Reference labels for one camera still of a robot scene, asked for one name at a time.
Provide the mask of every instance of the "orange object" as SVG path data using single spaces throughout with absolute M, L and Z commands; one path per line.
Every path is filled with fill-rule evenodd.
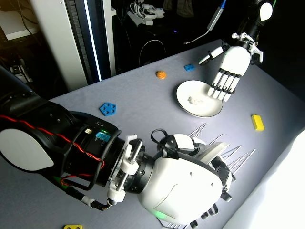
M 167 77 L 166 72 L 165 71 L 157 71 L 156 73 L 157 77 L 161 80 L 165 79 Z

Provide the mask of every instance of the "blue pentagon block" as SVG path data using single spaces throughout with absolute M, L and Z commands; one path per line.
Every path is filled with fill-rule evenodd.
M 104 116 L 115 115 L 116 113 L 116 105 L 111 103 L 104 103 L 100 107 L 100 111 L 103 113 Z
M 195 66 L 192 65 L 192 64 L 189 64 L 189 65 L 184 66 L 184 69 L 185 69 L 187 72 L 190 72 L 190 71 L 192 71 L 192 70 L 195 69 Z

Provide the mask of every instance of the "blue cable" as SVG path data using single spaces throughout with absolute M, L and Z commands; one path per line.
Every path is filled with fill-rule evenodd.
M 227 0 L 224 0 L 222 3 L 221 3 L 221 6 L 220 6 L 220 8 L 221 9 L 223 9 L 224 8 L 224 6 L 225 6 L 225 2 L 226 2 Z

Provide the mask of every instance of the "yellow block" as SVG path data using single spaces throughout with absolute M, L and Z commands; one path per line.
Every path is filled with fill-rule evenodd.
M 63 229 L 83 229 L 82 225 L 66 225 Z
M 264 127 L 261 116 L 259 116 L 257 114 L 254 114 L 251 117 L 252 117 L 252 121 L 253 121 L 253 125 L 254 125 L 255 130 L 259 130 L 259 131 L 265 130 L 265 127 Z

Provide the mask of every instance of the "table surface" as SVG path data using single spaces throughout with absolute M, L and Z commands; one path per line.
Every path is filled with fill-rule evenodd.
M 163 128 L 170 134 L 189 134 L 205 122 L 202 140 L 210 142 L 224 134 L 220 140 L 230 143 L 229 149 L 242 145 L 240 155 L 256 148 L 236 174 L 237 181 L 229 191 L 232 201 L 220 199 L 218 215 L 198 220 L 198 228 L 206 229 L 224 226 L 305 126 L 305 104 L 257 66 L 249 67 L 236 93 L 218 115 L 198 118 L 187 114 L 177 103 L 176 89 L 187 80 L 211 83 L 221 58 L 206 66 L 197 63 L 208 50 L 220 44 L 217 40 L 52 100 L 69 110 L 90 113 L 113 123 L 122 130 L 121 138 L 137 134 L 152 156 L 156 153 L 156 144 L 150 139 L 152 130 Z M 183 66 L 187 64 L 194 64 L 195 70 L 186 72 Z M 166 71 L 168 77 L 159 80 L 155 76 L 157 70 Z M 117 114 L 104 117 L 99 110 L 104 102 L 117 104 Z M 254 130 L 252 114 L 262 116 L 265 131 Z M 141 207 L 135 194 L 127 194 L 124 202 L 101 213 L 67 196 L 40 175 L 15 169 L 3 158 L 0 158 L 0 184 L 1 228 L 61 229 L 66 224 L 81 224 L 84 229 L 162 228 Z M 106 200 L 106 193 L 106 188 L 98 185 L 87 192 L 101 202 Z

